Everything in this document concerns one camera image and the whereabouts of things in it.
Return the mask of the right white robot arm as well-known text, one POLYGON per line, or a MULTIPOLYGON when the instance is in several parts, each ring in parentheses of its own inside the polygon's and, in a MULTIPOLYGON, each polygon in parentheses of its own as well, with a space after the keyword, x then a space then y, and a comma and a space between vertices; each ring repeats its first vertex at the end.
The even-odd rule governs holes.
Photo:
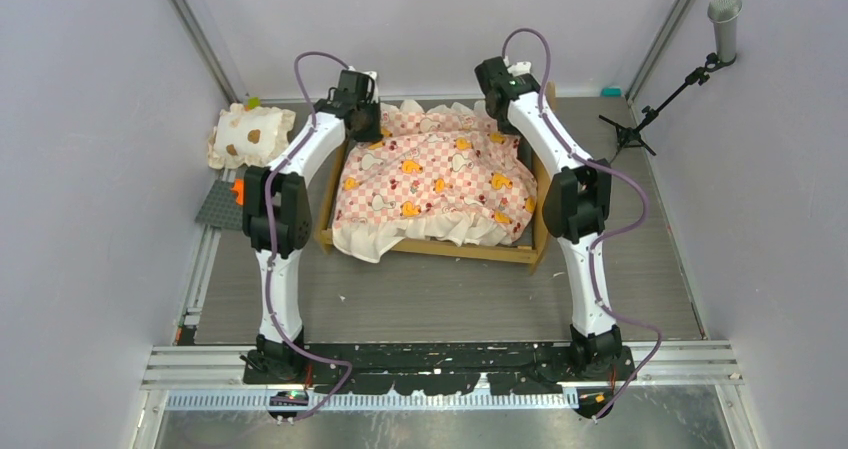
POLYGON ((561 247, 572 298, 570 371, 596 379, 612 371, 623 352, 620 329, 609 313, 601 236, 610 212, 611 175, 571 137, 532 74, 501 57, 474 69, 485 109, 498 128, 527 141, 550 177, 542 220, 561 247))

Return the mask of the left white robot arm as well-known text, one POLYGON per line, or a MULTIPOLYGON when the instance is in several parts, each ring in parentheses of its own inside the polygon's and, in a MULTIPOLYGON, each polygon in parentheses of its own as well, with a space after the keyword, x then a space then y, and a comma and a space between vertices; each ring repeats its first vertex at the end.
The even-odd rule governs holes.
POLYGON ((293 383, 314 359, 303 346, 298 296, 300 257, 313 222, 308 185, 348 138, 381 140, 377 81, 374 71, 342 70, 282 154, 247 169, 242 179, 242 229, 262 274, 262 319, 244 359, 263 376, 293 383))

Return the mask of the teal small block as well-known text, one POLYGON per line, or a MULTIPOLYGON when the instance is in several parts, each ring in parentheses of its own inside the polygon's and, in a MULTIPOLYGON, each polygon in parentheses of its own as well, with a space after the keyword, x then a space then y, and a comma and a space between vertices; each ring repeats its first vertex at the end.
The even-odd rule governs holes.
POLYGON ((600 91, 601 97, 619 98, 623 96, 623 91, 619 87, 604 87, 600 91))

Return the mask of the white ruffled pillow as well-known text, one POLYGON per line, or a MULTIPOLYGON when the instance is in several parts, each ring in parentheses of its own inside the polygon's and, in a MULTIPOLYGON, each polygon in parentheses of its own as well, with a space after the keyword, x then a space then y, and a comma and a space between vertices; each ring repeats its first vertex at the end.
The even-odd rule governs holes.
POLYGON ((219 111, 207 139, 207 164, 212 169, 266 166, 289 145, 296 113, 288 109, 233 103, 219 111))

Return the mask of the black microphone stand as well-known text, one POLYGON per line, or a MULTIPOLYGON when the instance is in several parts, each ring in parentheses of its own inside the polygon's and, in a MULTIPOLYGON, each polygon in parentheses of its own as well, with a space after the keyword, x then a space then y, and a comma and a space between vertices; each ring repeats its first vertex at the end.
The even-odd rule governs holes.
POLYGON ((625 149, 645 149, 649 155, 656 156, 656 151, 643 139, 642 132, 687 88, 694 85, 703 86, 711 78, 712 73, 733 65, 736 59, 737 57, 734 56, 725 61, 717 53, 709 53, 705 58, 705 62, 693 69, 685 77, 684 82, 658 107, 652 107, 650 105, 643 107, 641 110, 643 119, 636 126, 624 126, 604 115, 599 115, 598 118, 602 122, 610 125, 615 130, 615 152, 610 163, 613 163, 625 149))

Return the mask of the orange curved toy block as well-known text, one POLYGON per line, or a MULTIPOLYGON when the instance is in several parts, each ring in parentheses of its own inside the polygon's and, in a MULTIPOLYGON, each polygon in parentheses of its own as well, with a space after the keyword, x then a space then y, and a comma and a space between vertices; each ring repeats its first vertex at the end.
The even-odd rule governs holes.
POLYGON ((235 202, 239 206, 244 205, 244 180, 236 179, 231 188, 231 192, 234 194, 235 202))

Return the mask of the grey building baseplate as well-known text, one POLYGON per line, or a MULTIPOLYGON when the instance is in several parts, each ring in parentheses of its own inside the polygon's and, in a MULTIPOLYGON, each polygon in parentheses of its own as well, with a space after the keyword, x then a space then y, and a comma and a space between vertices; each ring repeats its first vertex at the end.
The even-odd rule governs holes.
POLYGON ((243 211, 236 201, 232 181, 216 180, 213 183, 194 221, 222 230, 242 230, 243 211))

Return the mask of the grey microphone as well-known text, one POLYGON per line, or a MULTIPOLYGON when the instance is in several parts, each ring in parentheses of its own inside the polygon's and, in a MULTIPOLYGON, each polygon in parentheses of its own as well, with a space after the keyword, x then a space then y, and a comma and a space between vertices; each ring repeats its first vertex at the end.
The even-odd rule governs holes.
POLYGON ((737 19, 742 0, 711 0, 707 17, 713 25, 715 54, 722 64, 732 63, 737 56, 737 19))

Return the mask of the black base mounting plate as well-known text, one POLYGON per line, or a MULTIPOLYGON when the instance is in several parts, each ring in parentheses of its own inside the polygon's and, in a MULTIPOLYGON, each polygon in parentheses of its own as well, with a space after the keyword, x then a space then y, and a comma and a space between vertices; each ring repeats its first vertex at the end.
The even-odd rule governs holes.
POLYGON ((610 388, 635 362, 629 347, 618 356, 578 359, 568 343, 311 344, 305 358, 291 349, 274 360, 266 349, 242 355, 246 384, 294 384, 327 394, 468 395, 487 386, 493 395, 554 394, 564 384, 610 388))

